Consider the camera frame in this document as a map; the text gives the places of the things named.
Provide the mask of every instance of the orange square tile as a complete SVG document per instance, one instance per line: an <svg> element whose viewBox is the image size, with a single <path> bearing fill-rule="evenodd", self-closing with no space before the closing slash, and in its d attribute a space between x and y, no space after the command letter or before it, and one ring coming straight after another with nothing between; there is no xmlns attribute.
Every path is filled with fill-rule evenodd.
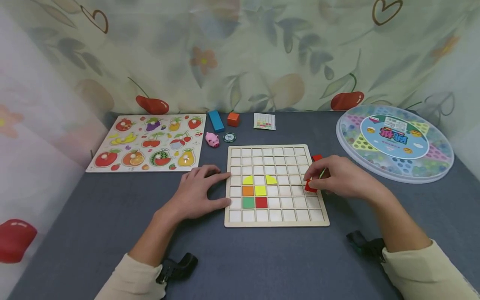
<svg viewBox="0 0 480 300"><path fill-rule="evenodd" d="M243 196L253 196L253 186L242 186Z"/></svg>

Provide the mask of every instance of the yellow triangle tile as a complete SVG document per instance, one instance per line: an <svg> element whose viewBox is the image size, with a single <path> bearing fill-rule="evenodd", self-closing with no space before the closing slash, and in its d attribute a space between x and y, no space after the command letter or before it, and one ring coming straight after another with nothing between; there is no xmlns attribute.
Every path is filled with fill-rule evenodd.
<svg viewBox="0 0 480 300"><path fill-rule="evenodd" d="M253 184L253 176L248 176L246 177L244 180L243 180L243 184L245 185L250 185L250 184Z"/></svg>
<svg viewBox="0 0 480 300"><path fill-rule="evenodd" d="M353 142L352 147L358 150L378 152L375 147L373 147L369 142L367 142L367 140L365 140L363 134L360 134L360 136Z"/></svg>
<svg viewBox="0 0 480 300"><path fill-rule="evenodd" d="M278 184L278 182L273 176L266 175L266 178L267 178L267 184Z"/></svg>

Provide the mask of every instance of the finger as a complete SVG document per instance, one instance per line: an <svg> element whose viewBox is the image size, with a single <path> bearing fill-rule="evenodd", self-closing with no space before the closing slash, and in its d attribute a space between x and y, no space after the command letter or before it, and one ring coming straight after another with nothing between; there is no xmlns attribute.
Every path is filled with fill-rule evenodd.
<svg viewBox="0 0 480 300"><path fill-rule="evenodd" d="M208 201L208 212L213 212L214 210L222 209L229 206L232 203L230 198L221 198L218 200L209 200Z"/></svg>
<svg viewBox="0 0 480 300"><path fill-rule="evenodd" d="M314 179L308 183L308 185L312 189L317 189L317 190L329 190L329 187L331 185L331 178L327 179Z"/></svg>
<svg viewBox="0 0 480 300"><path fill-rule="evenodd" d="M194 178L197 173L200 171L201 168L193 168L189 173L188 173L188 176L187 176L187 179L189 178Z"/></svg>
<svg viewBox="0 0 480 300"><path fill-rule="evenodd" d="M314 162L307 170L307 172L305 173L305 176L303 176L303 180L306 181L310 178L315 178L320 175L320 173L322 172L322 170L324 168L328 168L328 165L330 164L331 160L333 157L335 157L336 155L332 155L332 156L329 156L329 157L325 157L325 158L322 158L320 160L317 160L316 162Z"/></svg>
<svg viewBox="0 0 480 300"><path fill-rule="evenodd" d="M205 178L208 174L220 173L220 169L215 165L203 165L197 173L197 177Z"/></svg>
<svg viewBox="0 0 480 300"><path fill-rule="evenodd" d="M230 172L214 174L207 178L208 184L212 186L217 182L227 179L228 177L230 177L230 175L232 175Z"/></svg>
<svg viewBox="0 0 480 300"><path fill-rule="evenodd" d="M180 183L184 183L185 180L187 180L187 177L188 177L188 173L185 173L181 176L181 179L180 179Z"/></svg>

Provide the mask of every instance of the flower print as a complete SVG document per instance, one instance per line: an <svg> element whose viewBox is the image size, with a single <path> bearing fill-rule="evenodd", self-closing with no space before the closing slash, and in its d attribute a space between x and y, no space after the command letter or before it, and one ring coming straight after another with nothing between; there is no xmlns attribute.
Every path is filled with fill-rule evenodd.
<svg viewBox="0 0 480 300"><path fill-rule="evenodd" d="M431 56L435 58L435 63L438 63L442 57L452 53L453 47L458 43L460 40L459 36L451 36L449 37L440 48L436 48L432 50Z"/></svg>
<svg viewBox="0 0 480 300"><path fill-rule="evenodd" d="M22 114L10 112L6 106L0 104L0 133L16 139L18 133L13 126L21 122L23 119L24 117Z"/></svg>
<svg viewBox="0 0 480 300"><path fill-rule="evenodd" d="M198 47L193 47L193 58L190 60L190 65L199 66L203 75L207 75L208 68L216 68L218 63L215 59L215 53L209 49L204 52Z"/></svg>

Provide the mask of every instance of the wooden fruit puzzle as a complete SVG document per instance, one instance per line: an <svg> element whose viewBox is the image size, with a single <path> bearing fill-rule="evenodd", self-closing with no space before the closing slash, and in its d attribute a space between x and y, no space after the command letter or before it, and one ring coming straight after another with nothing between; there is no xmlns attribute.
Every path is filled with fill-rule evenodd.
<svg viewBox="0 0 480 300"><path fill-rule="evenodd" d="M306 192L312 164L305 144L230 146L225 227L329 226L319 192Z"/></svg>
<svg viewBox="0 0 480 300"><path fill-rule="evenodd" d="M198 166L205 114L119 116L86 172L190 171Z"/></svg>

